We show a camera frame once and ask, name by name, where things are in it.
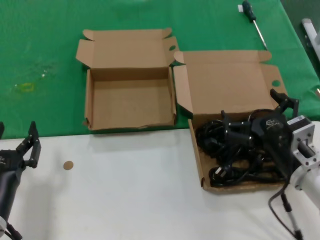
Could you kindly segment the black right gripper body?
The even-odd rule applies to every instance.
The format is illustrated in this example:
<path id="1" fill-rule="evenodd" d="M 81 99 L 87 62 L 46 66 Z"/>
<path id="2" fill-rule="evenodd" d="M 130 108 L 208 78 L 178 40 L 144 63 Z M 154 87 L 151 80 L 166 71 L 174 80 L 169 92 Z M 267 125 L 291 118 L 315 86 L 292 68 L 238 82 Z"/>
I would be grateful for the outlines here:
<path id="1" fill-rule="evenodd" d="M 262 146 L 283 176 L 289 179 L 294 171 L 295 158 L 286 116 L 277 110 L 260 114 L 251 121 L 251 132 L 256 138 L 255 143 Z"/>

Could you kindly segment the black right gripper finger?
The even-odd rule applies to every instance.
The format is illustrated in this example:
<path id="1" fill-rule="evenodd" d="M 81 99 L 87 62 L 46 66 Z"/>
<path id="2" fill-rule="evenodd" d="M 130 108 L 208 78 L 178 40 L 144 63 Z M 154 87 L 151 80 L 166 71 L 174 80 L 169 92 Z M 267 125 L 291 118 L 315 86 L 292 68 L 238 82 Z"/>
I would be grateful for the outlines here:
<path id="1" fill-rule="evenodd" d="M 289 97 L 285 93 L 279 93 L 275 89 L 270 90 L 270 96 L 278 106 L 274 109 L 274 111 L 278 114 L 283 114 L 286 109 L 290 108 L 293 110 L 292 118 L 296 118 L 299 113 L 299 100 L 295 98 Z"/>
<path id="2" fill-rule="evenodd" d="M 253 145 L 250 121 L 231 122 L 224 110 L 221 111 L 221 117 L 224 127 L 224 139 L 228 143 Z"/>

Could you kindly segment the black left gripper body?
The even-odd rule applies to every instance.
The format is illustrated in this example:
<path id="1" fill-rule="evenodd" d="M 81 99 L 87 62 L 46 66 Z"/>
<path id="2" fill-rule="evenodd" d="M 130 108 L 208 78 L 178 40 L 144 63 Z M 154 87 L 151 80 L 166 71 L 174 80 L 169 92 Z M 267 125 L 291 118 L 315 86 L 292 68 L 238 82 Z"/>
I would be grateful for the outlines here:
<path id="1" fill-rule="evenodd" d="M 24 171 L 24 158 L 16 150 L 0 151 L 0 216 L 9 218 Z"/>

